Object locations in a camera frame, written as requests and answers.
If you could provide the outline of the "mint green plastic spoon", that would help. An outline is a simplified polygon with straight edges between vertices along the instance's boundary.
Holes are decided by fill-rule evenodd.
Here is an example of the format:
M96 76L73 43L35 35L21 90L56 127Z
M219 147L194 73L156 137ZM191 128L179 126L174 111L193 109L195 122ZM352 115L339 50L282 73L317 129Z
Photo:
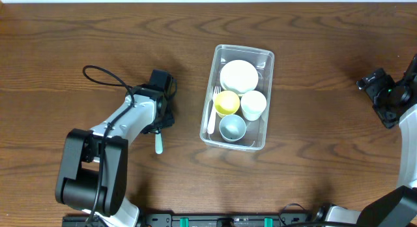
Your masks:
M155 134L155 153L160 155L164 151L164 143L162 139L162 133Z

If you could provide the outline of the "white plastic fork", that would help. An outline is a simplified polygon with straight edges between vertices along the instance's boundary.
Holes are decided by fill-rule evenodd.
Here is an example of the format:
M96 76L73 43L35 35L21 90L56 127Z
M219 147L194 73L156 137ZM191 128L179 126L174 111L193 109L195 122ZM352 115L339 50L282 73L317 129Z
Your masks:
M213 91L212 95L212 109L210 113L210 117L208 119L208 125L207 125L207 133L213 134L214 133L214 127L216 123L216 107L215 107L215 101L217 95L221 92L222 88L220 86L216 86Z

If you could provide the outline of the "yellow plastic cup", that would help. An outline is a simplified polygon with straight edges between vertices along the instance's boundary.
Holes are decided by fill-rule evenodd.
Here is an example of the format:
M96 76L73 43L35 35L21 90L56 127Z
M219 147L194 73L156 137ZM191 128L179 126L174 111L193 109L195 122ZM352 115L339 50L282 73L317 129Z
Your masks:
M217 94L214 107L221 118L235 114L240 108L240 98L233 91L222 91Z

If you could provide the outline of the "grey plastic bowl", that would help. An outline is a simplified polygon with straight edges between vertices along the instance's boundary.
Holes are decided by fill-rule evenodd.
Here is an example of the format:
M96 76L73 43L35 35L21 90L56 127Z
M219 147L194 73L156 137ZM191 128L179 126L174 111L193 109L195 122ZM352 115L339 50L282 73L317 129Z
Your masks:
M236 93L236 95L238 96L238 97L243 97L244 95L245 95L246 93Z

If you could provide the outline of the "white plastic bowl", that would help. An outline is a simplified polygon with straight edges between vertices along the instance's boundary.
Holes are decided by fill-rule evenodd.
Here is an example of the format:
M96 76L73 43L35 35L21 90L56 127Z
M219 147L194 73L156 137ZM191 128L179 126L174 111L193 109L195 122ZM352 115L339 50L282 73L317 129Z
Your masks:
M230 61L220 71L220 85L224 90L246 93L257 87L259 81L256 68L244 60Z

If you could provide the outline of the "grey plastic cup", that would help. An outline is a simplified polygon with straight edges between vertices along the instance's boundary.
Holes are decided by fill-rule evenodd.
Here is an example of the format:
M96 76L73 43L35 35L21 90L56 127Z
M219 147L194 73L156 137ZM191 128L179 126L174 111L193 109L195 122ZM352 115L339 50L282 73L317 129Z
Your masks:
M219 131L226 142L237 142L246 133L246 123L239 115L227 115L220 121Z

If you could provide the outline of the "white plastic cup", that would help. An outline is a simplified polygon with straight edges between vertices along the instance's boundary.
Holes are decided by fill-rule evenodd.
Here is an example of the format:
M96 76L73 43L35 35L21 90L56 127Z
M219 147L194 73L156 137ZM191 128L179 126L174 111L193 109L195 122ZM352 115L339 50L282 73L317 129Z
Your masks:
M258 120L266 109L266 97L259 91L248 91L242 95L240 106L248 121Z

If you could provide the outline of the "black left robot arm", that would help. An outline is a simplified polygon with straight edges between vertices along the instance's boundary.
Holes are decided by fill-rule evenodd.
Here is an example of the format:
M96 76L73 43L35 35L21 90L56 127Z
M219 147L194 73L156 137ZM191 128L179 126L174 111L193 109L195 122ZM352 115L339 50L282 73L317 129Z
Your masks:
M89 214L86 226L136 226L139 208L126 197L128 148L139 134L160 134L173 125L170 83L128 90L124 102L101 124L66 136L55 199Z

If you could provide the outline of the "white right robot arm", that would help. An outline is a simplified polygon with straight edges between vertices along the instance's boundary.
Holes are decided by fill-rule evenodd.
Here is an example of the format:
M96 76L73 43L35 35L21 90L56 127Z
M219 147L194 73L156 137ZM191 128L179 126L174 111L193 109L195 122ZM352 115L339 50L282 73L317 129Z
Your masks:
M397 188L362 211L336 205L322 207L317 226L407 226L416 217L416 60L399 81L383 68L357 81L373 103L382 124L401 131L401 159Z

